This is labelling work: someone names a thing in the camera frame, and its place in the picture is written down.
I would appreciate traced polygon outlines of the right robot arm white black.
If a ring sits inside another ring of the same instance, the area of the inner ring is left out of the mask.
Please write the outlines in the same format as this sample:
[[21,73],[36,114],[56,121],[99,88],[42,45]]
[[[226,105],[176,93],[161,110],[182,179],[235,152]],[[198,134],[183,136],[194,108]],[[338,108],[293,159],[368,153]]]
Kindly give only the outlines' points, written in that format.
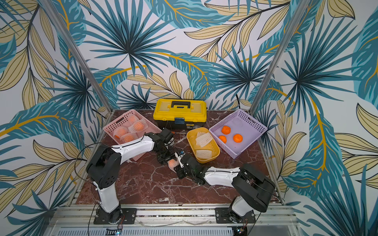
[[276,188],[270,178],[250,164],[232,169],[206,167],[193,156],[181,152],[175,154],[169,167],[179,179],[189,178],[198,185],[234,188],[239,196],[232,200],[225,214],[232,222],[241,221],[252,210],[267,212]]

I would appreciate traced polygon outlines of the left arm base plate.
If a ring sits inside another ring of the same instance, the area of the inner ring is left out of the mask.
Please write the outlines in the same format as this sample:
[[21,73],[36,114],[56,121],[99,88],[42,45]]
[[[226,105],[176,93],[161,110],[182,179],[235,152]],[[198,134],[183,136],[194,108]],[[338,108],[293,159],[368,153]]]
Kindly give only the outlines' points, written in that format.
[[96,211],[94,218],[95,225],[132,225],[135,222],[137,209],[136,208],[120,208],[118,206],[111,213],[105,212],[101,207]]

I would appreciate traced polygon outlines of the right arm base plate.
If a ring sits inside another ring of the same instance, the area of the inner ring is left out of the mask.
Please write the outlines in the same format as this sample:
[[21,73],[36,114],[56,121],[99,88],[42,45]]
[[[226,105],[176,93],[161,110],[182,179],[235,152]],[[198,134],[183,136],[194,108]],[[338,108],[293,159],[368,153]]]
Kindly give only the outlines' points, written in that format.
[[256,215],[253,210],[247,212],[244,216],[239,216],[229,207],[215,208],[215,217],[218,224],[250,224],[256,222]]

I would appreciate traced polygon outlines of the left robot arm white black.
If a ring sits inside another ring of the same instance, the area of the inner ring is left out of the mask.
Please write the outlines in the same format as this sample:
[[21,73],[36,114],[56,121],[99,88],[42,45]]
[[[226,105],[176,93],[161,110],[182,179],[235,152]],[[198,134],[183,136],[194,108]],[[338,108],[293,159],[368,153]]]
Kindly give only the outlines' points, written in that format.
[[87,174],[97,189],[100,209],[107,214],[121,210],[115,182],[123,163],[151,151],[158,157],[162,157],[162,162],[165,163],[175,157],[169,147],[172,142],[173,133],[168,129],[163,129],[160,133],[146,133],[141,138],[121,145],[100,144],[86,168]]

